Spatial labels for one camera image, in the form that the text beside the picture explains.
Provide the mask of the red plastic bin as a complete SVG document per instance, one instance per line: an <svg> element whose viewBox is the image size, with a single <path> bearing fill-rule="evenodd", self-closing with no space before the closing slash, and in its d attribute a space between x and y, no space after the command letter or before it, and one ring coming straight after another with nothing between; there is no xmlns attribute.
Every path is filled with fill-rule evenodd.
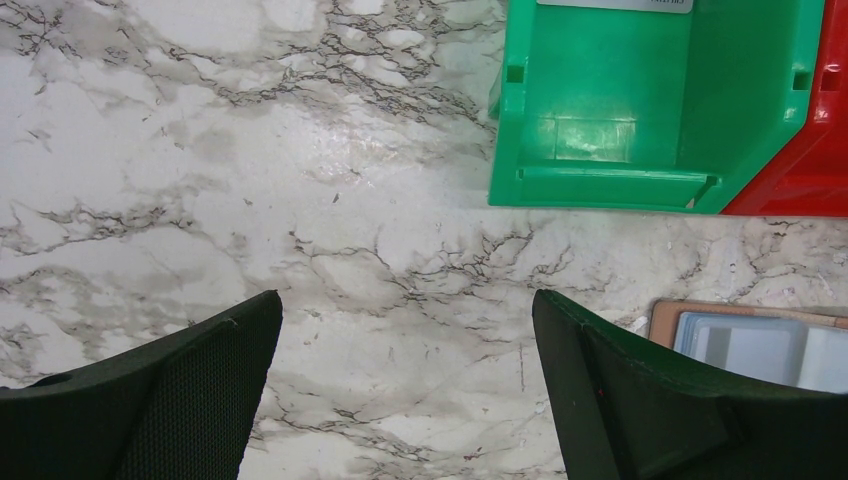
<svg viewBox="0 0 848 480"><path fill-rule="evenodd" d="M805 125L722 213L847 216L847 0L825 3Z"/></svg>

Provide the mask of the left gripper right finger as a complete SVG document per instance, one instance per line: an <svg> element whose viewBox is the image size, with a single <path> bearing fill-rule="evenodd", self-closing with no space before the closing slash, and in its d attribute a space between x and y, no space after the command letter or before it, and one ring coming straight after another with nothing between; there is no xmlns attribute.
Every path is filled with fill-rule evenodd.
<svg viewBox="0 0 848 480"><path fill-rule="evenodd" d="M847 398L727 372L539 290L536 343L571 479L843 479Z"/></svg>

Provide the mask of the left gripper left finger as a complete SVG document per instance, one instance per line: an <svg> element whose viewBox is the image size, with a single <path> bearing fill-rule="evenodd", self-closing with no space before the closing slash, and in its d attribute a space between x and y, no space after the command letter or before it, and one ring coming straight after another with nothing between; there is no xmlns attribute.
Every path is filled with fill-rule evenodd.
<svg viewBox="0 0 848 480"><path fill-rule="evenodd" d="M265 291L122 354L1 391L5 479L235 479L283 321Z"/></svg>

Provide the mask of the tan leather card holder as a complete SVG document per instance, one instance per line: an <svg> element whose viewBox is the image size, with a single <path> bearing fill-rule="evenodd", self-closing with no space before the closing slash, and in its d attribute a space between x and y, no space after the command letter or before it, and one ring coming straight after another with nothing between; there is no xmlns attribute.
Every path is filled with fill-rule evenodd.
<svg viewBox="0 0 848 480"><path fill-rule="evenodd" d="M657 301L649 339L710 366L784 386L847 392L847 319L797 310Z"/></svg>

